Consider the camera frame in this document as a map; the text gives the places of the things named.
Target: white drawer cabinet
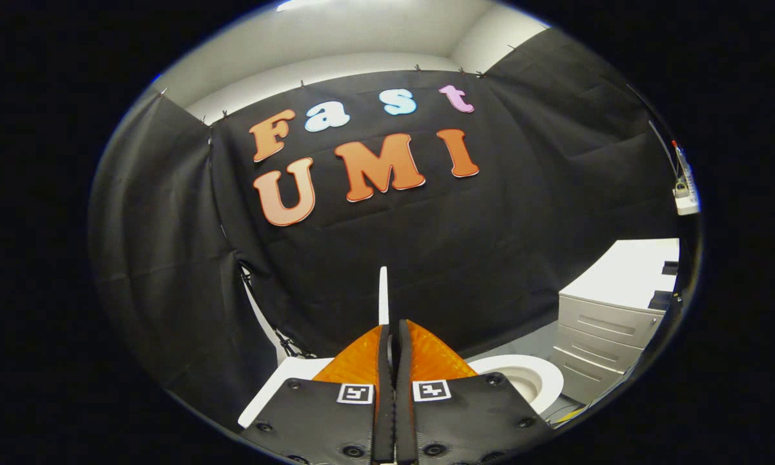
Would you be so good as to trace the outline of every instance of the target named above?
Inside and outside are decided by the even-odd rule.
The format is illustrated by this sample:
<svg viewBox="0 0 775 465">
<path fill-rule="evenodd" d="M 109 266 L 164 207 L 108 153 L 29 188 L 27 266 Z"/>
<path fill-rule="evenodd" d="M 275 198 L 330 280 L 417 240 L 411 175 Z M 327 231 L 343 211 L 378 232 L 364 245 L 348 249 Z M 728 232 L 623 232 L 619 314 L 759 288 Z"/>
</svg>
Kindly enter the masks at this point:
<svg viewBox="0 0 775 465">
<path fill-rule="evenodd" d="M 665 315 L 679 256 L 677 238 L 616 241 L 559 291 L 551 362 L 563 394 L 588 404 L 623 378 Z"/>
<path fill-rule="evenodd" d="M 576 330 L 600 336 L 609 341 L 645 347 L 664 312 L 639 312 L 608 305 L 594 304 L 576 298 L 559 300 L 559 323 Z"/>
<path fill-rule="evenodd" d="M 563 394 L 589 404 L 614 385 L 623 374 L 554 347 L 550 362 L 563 374 Z"/>
<path fill-rule="evenodd" d="M 643 351 L 641 348 L 598 338 L 562 324 L 557 325 L 556 348 L 621 372 L 626 371 Z"/>
</svg>

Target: orange gripper pad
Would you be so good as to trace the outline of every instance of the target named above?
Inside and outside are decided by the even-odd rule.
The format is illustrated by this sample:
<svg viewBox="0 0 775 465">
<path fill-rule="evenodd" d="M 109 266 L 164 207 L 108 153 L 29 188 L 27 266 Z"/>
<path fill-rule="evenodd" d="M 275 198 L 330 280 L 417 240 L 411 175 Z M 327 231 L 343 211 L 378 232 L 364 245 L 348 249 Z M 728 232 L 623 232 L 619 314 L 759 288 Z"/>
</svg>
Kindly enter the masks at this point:
<svg viewBox="0 0 775 465">
<path fill-rule="evenodd" d="M 379 406 L 379 336 L 382 327 L 376 326 L 343 351 L 313 377 L 314 382 L 372 384 L 376 386 L 376 409 Z"/>
<path fill-rule="evenodd" d="M 411 381 L 455 380 L 475 377 L 476 371 L 468 367 L 447 344 L 420 325 L 408 320 L 411 333 Z"/>
</svg>

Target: white wall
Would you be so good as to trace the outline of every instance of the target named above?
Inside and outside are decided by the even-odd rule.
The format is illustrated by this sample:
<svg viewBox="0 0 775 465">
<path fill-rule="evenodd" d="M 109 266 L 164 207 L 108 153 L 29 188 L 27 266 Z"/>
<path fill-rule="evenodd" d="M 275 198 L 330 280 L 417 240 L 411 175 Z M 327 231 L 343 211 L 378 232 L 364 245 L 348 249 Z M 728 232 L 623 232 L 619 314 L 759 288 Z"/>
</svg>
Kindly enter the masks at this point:
<svg viewBox="0 0 775 465">
<path fill-rule="evenodd" d="M 456 71 L 459 68 L 448 58 L 412 53 L 357 53 L 306 59 L 231 83 L 193 103 L 187 107 L 187 112 L 198 119 L 207 117 L 205 123 L 211 124 L 224 118 L 222 110 L 231 114 L 279 92 L 300 87 L 302 80 L 305 85 L 310 85 L 352 74 L 413 70 L 414 65 L 423 70 Z"/>
<path fill-rule="evenodd" d="M 505 5 L 495 5 L 456 45 L 451 59 L 468 73 L 484 73 L 502 57 L 549 26 Z"/>
</svg>

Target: floor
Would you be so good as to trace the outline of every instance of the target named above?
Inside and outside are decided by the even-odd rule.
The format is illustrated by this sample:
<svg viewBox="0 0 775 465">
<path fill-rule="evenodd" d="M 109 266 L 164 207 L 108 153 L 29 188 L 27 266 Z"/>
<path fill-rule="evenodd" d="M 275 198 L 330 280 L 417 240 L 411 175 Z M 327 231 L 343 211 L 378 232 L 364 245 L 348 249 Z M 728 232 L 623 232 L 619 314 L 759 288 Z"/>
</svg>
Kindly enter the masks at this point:
<svg viewBox="0 0 775 465">
<path fill-rule="evenodd" d="M 524 335 L 521 338 L 508 342 L 508 344 L 496 347 L 477 356 L 467 358 L 465 359 L 465 362 L 473 362 L 480 358 L 509 354 L 530 355 L 539 357 L 543 360 L 548 360 L 551 351 L 553 351 L 553 343 L 556 341 L 556 338 L 557 322 L 554 321 L 529 335 Z M 571 400 L 570 398 L 565 397 L 565 395 L 559 395 L 559 398 L 557 398 L 557 400 L 541 414 L 541 417 L 543 417 L 543 420 L 553 423 L 573 412 L 574 406 L 582 407 L 583 404 L 580 404 L 576 400 Z"/>
</svg>

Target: orange letter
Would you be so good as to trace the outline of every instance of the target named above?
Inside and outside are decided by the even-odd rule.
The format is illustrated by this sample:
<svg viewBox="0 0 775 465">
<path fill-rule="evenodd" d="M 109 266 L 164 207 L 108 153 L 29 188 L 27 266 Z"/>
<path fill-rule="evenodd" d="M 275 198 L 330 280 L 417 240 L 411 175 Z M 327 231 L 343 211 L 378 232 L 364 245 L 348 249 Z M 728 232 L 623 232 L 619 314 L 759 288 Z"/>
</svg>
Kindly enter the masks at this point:
<svg viewBox="0 0 775 465">
<path fill-rule="evenodd" d="M 344 160 L 347 177 L 350 179 L 349 202 L 358 202 L 373 196 L 373 188 L 364 183 L 364 176 L 373 182 L 379 191 L 388 191 L 390 172 L 393 173 L 393 188 L 399 191 L 418 187 L 425 183 L 425 176 L 417 171 L 417 164 L 411 156 L 411 136 L 407 134 L 392 134 L 382 142 L 382 153 L 379 156 L 367 149 L 362 142 L 349 142 L 339 145 L 336 156 Z"/>
<path fill-rule="evenodd" d="M 276 136 L 279 138 L 286 138 L 287 133 L 290 131 L 290 127 L 287 126 L 287 119 L 293 119 L 296 117 L 296 112 L 293 110 L 284 110 L 280 114 L 275 115 L 272 118 L 267 118 L 261 123 L 249 129 L 249 133 L 255 135 L 255 155 L 253 161 L 261 161 L 268 156 L 273 155 L 276 151 L 284 148 L 284 142 L 276 141 Z"/>
<path fill-rule="evenodd" d="M 443 129 L 437 133 L 437 137 L 444 141 L 450 152 L 450 161 L 453 162 L 453 170 L 450 172 L 458 177 L 464 178 L 479 173 L 479 167 L 473 164 L 468 150 L 465 148 L 465 133 L 459 129 Z"/>
<path fill-rule="evenodd" d="M 258 189 L 261 198 L 261 210 L 264 218 L 276 226 L 289 226 L 307 218 L 316 205 L 316 193 L 313 192 L 313 181 L 310 180 L 310 166 L 313 158 L 302 158 L 287 166 L 287 173 L 296 177 L 298 203 L 292 209 L 284 208 L 281 193 L 278 191 L 278 178 L 281 171 L 270 171 L 255 179 L 253 187 Z"/>
</svg>

